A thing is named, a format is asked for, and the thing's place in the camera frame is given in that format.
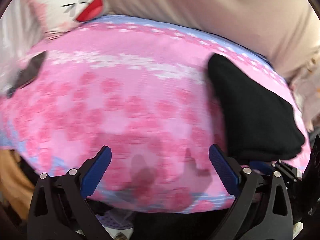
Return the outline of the black pants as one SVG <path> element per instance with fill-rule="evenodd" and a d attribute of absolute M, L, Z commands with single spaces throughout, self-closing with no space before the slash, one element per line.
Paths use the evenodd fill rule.
<path fill-rule="evenodd" d="M 244 165 L 290 160 L 301 152 L 305 137 L 289 102 L 219 54 L 208 61 L 208 77 L 221 103 L 229 157 Z"/>

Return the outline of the grey floral blanket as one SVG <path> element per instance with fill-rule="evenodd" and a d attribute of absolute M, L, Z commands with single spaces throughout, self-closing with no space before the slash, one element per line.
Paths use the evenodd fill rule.
<path fill-rule="evenodd" d="M 319 50 L 290 81 L 295 102 L 308 132 L 319 127 Z"/>

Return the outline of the dark grey small cloth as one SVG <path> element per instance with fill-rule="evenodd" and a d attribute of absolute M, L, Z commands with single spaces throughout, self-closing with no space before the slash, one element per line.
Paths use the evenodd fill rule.
<path fill-rule="evenodd" d="M 46 56 L 47 51 L 43 51 L 32 57 L 25 68 L 19 69 L 13 81 L 5 88 L 4 95 L 7 98 L 12 98 L 16 90 L 32 83 L 37 78 Z"/>

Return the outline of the pink rose bedsheet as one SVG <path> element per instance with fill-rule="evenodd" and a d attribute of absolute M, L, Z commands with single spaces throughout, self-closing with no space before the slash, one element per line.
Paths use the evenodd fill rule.
<path fill-rule="evenodd" d="M 212 144 L 225 145 L 219 102 L 207 93 L 212 54 L 294 104 L 262 58 L 174 24 L 103 16 L 41 41 L 21 65 L 43 51 L 37 79 L 1 100 L 1 148 L 59 176 L 110 147 L 93 199 L 121 209 L 193 213 L 232 204 L 208 157 Z"/>

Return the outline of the beige padded headboard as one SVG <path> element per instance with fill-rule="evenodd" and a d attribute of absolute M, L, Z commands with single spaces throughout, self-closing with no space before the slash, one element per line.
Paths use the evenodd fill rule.
<path fill-rule="evenodd" d="M 284 78 L 319 66 L 319 18 L 308 0 L 107 0 L 116 14 L 229 39 L 263 55 Z"/>

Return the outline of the white cat face pillow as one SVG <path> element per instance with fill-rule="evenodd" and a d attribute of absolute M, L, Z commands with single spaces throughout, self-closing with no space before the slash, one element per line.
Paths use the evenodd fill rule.
<path fill-rule="evenodd" d="M 27 0 L 44 37 L 56 39 L 83 23 L 106 14 L 106 0 Z"/>

